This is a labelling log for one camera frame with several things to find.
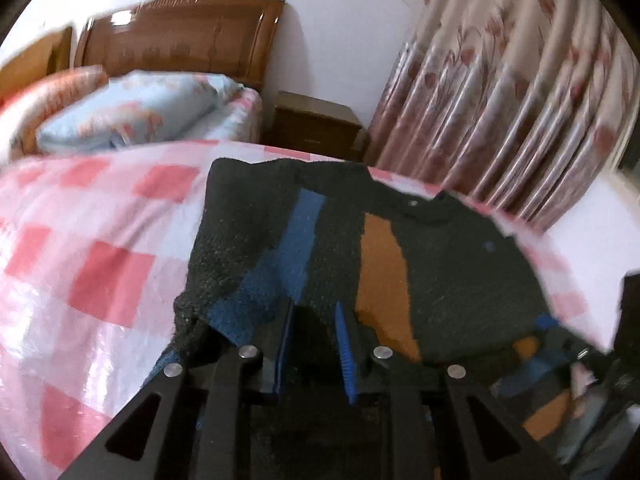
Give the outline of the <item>brown wooden cabinet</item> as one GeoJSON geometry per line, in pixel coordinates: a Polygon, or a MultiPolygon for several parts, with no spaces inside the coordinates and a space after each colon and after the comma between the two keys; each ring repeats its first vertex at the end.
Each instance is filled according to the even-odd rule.
{"type": "Polygon", "coordinates": [[[1,67],[1,105],[44,77],[70,68],[74,29],[68,25],[36,40],[1,67]]]}

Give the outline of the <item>brown wooden nightstand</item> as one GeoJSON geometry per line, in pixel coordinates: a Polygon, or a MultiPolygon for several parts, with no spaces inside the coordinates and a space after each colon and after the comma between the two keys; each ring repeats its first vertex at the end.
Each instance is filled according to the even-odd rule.
{"type": "Polygon", "coordinates": [[[260,143],[361,162],[368,134],[346,105],[280,91],[271,126],[262,133],[260,143]]]}

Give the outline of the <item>light blue floral pillow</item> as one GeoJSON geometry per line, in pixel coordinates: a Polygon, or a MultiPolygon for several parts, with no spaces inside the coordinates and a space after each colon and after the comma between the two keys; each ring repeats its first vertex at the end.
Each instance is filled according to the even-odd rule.
{"type": "Polygon", "coordinates": [[[62,155],[177,140],[243,89],[224,75],[134,70],[43,122],[37,148],[62,155]]]}

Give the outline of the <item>pink floral pillow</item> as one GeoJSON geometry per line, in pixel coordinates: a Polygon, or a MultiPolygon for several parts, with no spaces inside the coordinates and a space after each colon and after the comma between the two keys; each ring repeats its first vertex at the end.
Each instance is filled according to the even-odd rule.
{"type": "Polygon", "coordinates": [[[1,165],[38,154],[38,128],[107,83],[102,66],[85,66],[47,76],[9,99],[1,107],[1,165]]]}

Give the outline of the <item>wooden headboard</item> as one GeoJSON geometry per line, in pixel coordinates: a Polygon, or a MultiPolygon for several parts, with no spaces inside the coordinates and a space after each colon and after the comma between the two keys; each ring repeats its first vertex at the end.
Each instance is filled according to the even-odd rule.
{"type": "Polygon", "coordinates": [[[226,75],[257,91],[265,84],[282,0],[149,0],[89,18],[76,67],[112,77],[133,70],[226,75]]]}

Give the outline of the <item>black striped knit sweater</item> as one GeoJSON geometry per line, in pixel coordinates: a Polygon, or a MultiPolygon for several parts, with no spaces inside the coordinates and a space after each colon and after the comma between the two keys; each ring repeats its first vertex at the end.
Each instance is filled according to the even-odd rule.
{"type": "Polygon", "coordinates": [[[347,162],[210,167],[143,396],[153,479],[575,479],[570,364],[515,240],[347,162]]]}

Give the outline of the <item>floral pink curtain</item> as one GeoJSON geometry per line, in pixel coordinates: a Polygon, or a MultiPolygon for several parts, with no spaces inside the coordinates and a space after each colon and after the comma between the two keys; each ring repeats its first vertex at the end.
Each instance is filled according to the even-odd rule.
{"type": "Polygon", "coordinates": [[[601,0],[423,0],[366,161],[549,229],[637,118],[638,85],[601,0]]]}

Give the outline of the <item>pink checkered bed sheet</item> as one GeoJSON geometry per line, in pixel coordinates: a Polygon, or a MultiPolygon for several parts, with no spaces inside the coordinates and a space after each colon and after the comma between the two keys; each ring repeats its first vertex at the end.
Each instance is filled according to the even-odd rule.
{"type": "Polygon", "coordinates": [[[278,236],[269,276],[247,294],[289,292],[331,314],[353,307],[394,350],[423,356],[450,327],[495,335],[542,298],[599,342],[596,314],[548,237],[472,200],[351,162],[256,144],[186,141],[25,158],[1,171],[1,441],[27,479],[54,479],[142,385],[174,333],[174,301],[204,211],[228,224],[216,252],[257,235],[282,205],[307,221],[278,236]],[[515,243],[499,269],[502,314],[480,291],[484,259],[454,266],[469,298],[420,317],[434,278],[473,226],[515,243]]]}

